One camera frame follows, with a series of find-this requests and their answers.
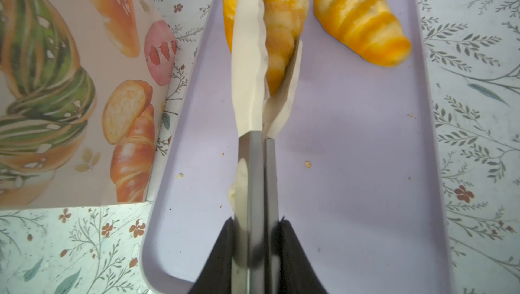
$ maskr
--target lavender plastic tray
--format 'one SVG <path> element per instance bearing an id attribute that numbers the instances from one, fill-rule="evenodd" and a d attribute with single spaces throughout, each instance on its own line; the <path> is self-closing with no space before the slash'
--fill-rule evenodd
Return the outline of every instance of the lavender plastic tray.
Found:
<path id="1" fill-rule="evenodd" d="M 280 216 L 330 294 L 451 293 L 418 8 L 387 1 L 413 49 L 395 68 L 367 63 L 328 35 L 311 0 L 296 100 L 276 139 Z M 230 84 L 222 0 L 213 0 L 141 249 L 154 291 L 186 293 L 232 216 Z"/>

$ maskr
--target green braided bread illustration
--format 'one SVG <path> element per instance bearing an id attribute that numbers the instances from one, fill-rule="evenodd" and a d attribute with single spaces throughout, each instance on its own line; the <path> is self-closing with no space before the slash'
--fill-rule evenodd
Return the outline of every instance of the green braided bread illustration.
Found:
<path id="1" fill-rule="evenodd" d="M 48 0 L 0 0 L 0 75 L 15 98 L 0 116 L 0 167 L 6 167 L 0 182 L 67 163 L 85 136 L 96 95 Z"/>

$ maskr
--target red flower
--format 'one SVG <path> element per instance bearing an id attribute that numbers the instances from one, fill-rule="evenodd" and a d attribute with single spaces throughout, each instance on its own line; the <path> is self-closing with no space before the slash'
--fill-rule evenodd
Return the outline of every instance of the red flower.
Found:
<path id="1" fill-rule="evenodd" d="M 110 235 L 110 231 L 112 231 L 112 229 L 114 228 L 114 226 L 110 225 L 110 224 L 106 224 L 105 226 L 103 226 L 101 229 L 101 235 L 104 235 L 105 237 L 108 237 Z"/>
<path id="2" fill-rule="evenodd" d="M 63 214 L 61 214 L 60 216 L 58 216 L 58 219 L 61 220 L 62 223 L 65 223 L 68 219 L 70 219 L 70 216 L 72 216 L 71 213 L 67 213 L 69 211 L 68 208 L 65 208 L 63 210 Z"/>
<path id="3" fill-rule="evenodd" d="M 137 265 L 137 258 L 130 260 L 130 268 L 135 267 L 135 265 Z"/>
<path id="4" fill-rule="evenodd" d="M 180 12 L 183 10 L 183 5 L 182 4 L 177 4 L 177 5 L 173 5 L 173 13 L 177 13 L 177 12 Z"/>
<path id="5" fill-rule="evenodd" d="M 458 195 L 458 200 L 464 200 L 467 203 L 470 202 L 470 198 L 475 198 L 475 195 L 473 195 L 472 192 L 466 191 L 466 187 L 462 185 L 460 185 L 458 189 L 455 189 L 454 193 Z"/>
<path id="6" fill-rule="evenodd" d="M 140 235 L 143 235 L 145 233 L 145 227 L 146 227 L 146 224 L 141 224 L 139 225 L 139 220 L 137 220 L 135 222 L 135 225 L 134 226 L 130 226 L 130 233 L 134 233 L 134 237 L 138 237 Z"/>

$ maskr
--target table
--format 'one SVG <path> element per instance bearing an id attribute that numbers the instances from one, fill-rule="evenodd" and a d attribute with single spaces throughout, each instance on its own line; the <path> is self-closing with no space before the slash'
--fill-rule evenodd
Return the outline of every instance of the table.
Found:
<path id="1" fill-rule="evenodd" d="M 161 167 L 211 0 L 153 1 L 180 48 L 157 143 Z M 455 288 L 518 294 L 520 0 L 418 3 Z M 0 212 L 0 292 L 151 293 L 138 257 L 150 208 Z"/>

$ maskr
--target tongs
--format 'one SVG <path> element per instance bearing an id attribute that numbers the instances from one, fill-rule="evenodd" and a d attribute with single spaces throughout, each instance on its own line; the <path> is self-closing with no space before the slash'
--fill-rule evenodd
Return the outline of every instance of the tongs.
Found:
<path id="1" fill-rule="evenodd" d="M 279 221 L 275 137 L 291 112 L 303 43 L 269 94 L 263 0 L 238 0 L 231 55 L 239 149 L 224 227 L 189 294 L 326 293 L 289 221 Z"/>

